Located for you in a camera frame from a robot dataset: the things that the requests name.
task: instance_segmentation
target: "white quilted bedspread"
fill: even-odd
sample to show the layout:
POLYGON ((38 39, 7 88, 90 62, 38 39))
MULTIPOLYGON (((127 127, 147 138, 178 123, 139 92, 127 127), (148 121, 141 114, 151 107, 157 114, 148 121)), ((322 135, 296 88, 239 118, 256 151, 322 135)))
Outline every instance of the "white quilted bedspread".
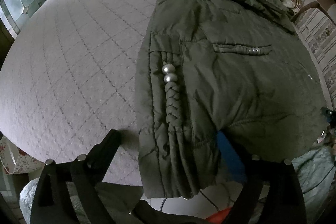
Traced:
POLYGON ((1 132, 38 160, 67 162, 121 130, 104 181, 141 185, 134 76, 155 2, 47 0, 1 69, 1 132))

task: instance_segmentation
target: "silver stud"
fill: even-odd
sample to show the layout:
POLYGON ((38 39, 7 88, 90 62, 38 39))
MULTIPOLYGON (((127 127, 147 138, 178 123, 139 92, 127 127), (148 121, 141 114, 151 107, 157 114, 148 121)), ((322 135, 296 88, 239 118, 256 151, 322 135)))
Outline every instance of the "silver stud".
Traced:
POLYGON ((46 161, 45 161, 45 164, 46 165, 51 165, 51 164, 53 164, 54 163, 54 160, 53 159, 47 159, 46 161))
POLYGON ((288 159, 285 159, 283 161, 283 163, 285 163, 285 165, 288 165, 288 166, 292 165, 292 162, 290 160, 288 160, 288 159))
POLYGON ((162 67, 162 72, 166 75, 168 73, 175 72, 175 67, 172 64, 166 64, 162 67))
POLYGON ((260 156, 258 156, 258 155, 252 155, 252 160, 260 160, 260 156))
POLYGON ((86 155, 85 155, 85 154, 80 154, 80 155, 77 157, 77 160, 78 160, 78 161, 84 161, 84 160, 86 160, 86 155))
POLYGON ((165 75, 165 77, 163 78, 165 83, 168 82, 176 82, 177 81, 177 75, 174 73, 168 73, 165 75))

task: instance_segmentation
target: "braided strap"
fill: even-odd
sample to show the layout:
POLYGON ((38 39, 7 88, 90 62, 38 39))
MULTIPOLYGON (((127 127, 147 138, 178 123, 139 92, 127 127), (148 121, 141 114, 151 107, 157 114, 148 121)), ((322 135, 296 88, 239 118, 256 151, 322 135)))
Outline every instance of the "braided strap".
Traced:
POLYGON ((165 85, 166 100, 167 100, 167 117, 166 122, 169 126, 182 126, 182 112, 180 101, 180 87, 177 83, 169 82, 165 85))

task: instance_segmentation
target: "orange object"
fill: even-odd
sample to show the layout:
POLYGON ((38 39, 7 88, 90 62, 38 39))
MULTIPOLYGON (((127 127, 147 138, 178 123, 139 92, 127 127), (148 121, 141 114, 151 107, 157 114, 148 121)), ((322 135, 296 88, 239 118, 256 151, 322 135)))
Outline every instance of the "orange object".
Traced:
POLYGON ((219 211, 218 213, 215 213, 215 214, 209 216, 208 218, 206 218, 206 220, 210 223, 213 223, 213 224, 221 224, 223 222, 223 220, 229 214, 230 210, 231 210, 231 207, 228 207, 228 208, 226 208, 222 211, 219 211))

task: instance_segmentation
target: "cable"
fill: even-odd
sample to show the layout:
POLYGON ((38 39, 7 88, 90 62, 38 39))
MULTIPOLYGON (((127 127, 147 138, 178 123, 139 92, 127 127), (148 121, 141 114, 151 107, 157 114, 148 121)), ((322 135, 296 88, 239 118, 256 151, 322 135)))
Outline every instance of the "cable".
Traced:
POLYGON ((167 198, 165 198, 165 199, 162 201, 161 206, 160 206, 160 212, 162 212, 163 205, 165 204, 166 200, 167 200, 167 198))
MULTIPOLYGON (((228 201, 227 201, 227 206, 226 207, 229 207, 230 206, 230 202, 232 203, 235 203, 236 201, 234 201, 232 198, 231 198, 231 195, 230 195, 230 191, 228 189, 228 187, 224 184, 224 183, 221 183, 222 186, 224 186, 225 190, 227 191, 227 196, 228 196, 228 201)), ((262 204, 265 204, 263 201, 261 200, 258 200, 259 203, 262 203, 262 204)))
POLYGON ((311 190, 315 189, 316 187, 318 187, 318 185, 320 185, 325 180, 325 178, 330 174, 330 172, 333 169, 334 169, 334 166, 329 170, 329 172, 324 176, 324 178, 318 184, 316 184, 314 187, 310 188, 309 190, 304 191, 303 194, 306 194, 306 193, 310 192, 311 190))
POLYGON ((221 183, 221 185, 224 187, 224 189, 226 190, 226 193, 227 193, 227 204, 226 204, 226 208, 228 208, 230 206, 230 201, 232 201, 231 199, 231 195, 230 195, 230 191, 229 191, 229 188, 224 184, 224 183, 221 183))
POLYGON ((213 202, 210 200, 210 198, 208 198, 202 191, 200 191, 200 193, 202 194, 202 196, 204 196, 204 197, 205 197, 205 198, 212 204, 212 206, 214 206, 214 207, 216 208, 217 212, 220 211, 220 209, 216 206, 215 203, 213 203, 213 202))

